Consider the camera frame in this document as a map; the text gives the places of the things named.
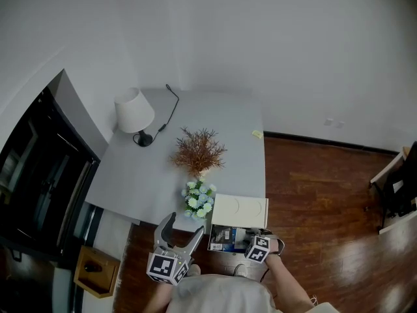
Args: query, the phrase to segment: white lampshade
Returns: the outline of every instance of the white lampshade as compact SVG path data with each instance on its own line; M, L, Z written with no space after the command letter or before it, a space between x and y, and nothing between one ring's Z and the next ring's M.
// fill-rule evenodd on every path
M115 97L115 108L119 129L134 133L148 127L155 118L155 112L138 88L129 88Z

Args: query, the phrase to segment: white wall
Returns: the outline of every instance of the white wall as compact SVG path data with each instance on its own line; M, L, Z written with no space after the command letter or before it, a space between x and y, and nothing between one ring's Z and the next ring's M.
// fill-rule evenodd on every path
M117 0L123 34L142 88L179 85L167 0Z
M0 148L62 70L109 140L113 96L135 86L115 0L0 0Z
M177 73L185 90L253 92L269 131L393 150L417 138L416 7L407 0L121 5L122 17L135 19L123 29L128 45L141 48L143 85ZM326 127L326 117L345 126Z

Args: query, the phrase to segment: white shirt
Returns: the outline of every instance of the white shirt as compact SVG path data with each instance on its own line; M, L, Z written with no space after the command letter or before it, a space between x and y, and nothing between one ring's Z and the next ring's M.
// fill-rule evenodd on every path
M276 313L262 284L244 277L201 275L186 277L175 287L167 313ZM329 303L308 313L338 313Z

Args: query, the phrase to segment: wooden stand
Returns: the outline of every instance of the wooden stand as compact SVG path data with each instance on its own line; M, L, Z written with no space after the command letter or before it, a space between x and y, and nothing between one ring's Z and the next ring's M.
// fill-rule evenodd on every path
M87 272L84 265L93 262L101 266L100 272ZM120 261L92 247L82 246L79 252L74 282L97 298L113 295Z

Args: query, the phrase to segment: yellow sticky note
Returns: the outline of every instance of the yellow sticky note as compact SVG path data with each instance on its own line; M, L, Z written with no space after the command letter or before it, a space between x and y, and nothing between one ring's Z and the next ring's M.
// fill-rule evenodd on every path
M254 131L252 132L252 134L253 134L255 137L258 137L259 139L262 139L262 137L263 137L263 133L262 133L262 132L260 132L260 131L258 131L258 130L254 130Z

